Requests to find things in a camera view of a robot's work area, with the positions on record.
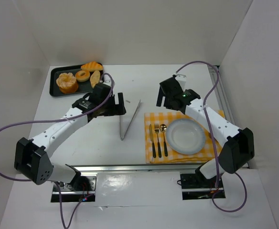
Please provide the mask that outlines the striped triangular bread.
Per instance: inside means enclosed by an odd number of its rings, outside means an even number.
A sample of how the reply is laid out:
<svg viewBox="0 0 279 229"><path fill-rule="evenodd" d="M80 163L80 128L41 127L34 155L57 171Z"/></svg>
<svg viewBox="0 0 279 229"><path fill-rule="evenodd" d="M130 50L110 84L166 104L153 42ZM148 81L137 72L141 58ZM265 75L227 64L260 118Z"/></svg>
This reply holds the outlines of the striped triangular bread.
<svg viewBox="0 0 279 229"><path fill-rule="evenodd" d="M82 70L87 70L89 72L103 71L104 70L103 65L98 63L98 62L96 62L96 61L92 61L92 62L83 64L81 66L81 69Z"/></svg>

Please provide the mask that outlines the silver metal tongs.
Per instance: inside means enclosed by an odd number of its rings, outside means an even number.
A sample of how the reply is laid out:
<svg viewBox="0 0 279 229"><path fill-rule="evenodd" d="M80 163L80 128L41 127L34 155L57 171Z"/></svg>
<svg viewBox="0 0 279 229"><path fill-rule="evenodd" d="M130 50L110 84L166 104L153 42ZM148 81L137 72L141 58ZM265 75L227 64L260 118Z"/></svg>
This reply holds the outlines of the silver metal tongs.
<svg viewBox="0 0 279 229"><path fill-rule="evenodd" d="M130 103L127 103L125 100L126 113L119 117L119 137L123 141L133 123L141 105L141 100L128 100Z"/></svg>

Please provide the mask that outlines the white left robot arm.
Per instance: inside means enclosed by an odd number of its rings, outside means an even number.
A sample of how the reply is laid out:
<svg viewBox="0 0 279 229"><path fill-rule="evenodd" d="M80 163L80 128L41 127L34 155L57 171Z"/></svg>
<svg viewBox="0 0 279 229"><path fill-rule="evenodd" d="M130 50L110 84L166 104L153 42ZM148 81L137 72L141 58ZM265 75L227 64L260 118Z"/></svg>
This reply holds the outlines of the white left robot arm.
<svg viewBox="0 0 279 229"><path fill-rule="evenodd" d="M58 123L32 139L21 138L16 144L14 168L30 181L41 185L46 181L63 182L76 189L88 179L71 165L58 166L50 158L74 132L99 116L124 115L123 93L118 103L110 86L98 83L92 92L76 100Z"/></svg>

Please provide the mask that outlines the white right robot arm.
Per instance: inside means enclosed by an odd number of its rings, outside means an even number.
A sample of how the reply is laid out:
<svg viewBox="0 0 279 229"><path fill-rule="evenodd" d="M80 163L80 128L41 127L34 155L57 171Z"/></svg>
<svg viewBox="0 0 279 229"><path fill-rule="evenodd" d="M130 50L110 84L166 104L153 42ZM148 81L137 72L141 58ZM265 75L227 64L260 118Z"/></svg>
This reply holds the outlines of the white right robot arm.
<svg viewBox="0 0 279 229"><path fill-rule="evenodd" d="M212 159L197 169L196 174L203 179L216 176L216 162L219 173L235 173L254 155L254 136L249 128L240 129L204 105L203 99L194 90L184 90L185 80L171 77L160 83L157 106L180 111L197 121L222 147L217 159Z"/></svg>

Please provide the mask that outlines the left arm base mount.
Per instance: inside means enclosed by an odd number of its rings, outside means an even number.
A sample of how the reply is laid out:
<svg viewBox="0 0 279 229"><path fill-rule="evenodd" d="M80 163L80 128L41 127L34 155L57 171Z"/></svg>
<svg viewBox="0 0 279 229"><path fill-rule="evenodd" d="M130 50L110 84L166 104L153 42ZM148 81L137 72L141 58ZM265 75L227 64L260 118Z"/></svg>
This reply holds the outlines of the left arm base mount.
<svg viewBox="0 0 279 229"><path fill-rule="evenodd" d="M59 182L59 187L54 184L51 195L51 202L59 202L59 190L61 191L62 202L76 203L79 200L82 200L83 202L95 202L97 173L87 173L86 178L88 182L86 182L85 184L80 184L80 187L76 189L63 182Z"/></svg>

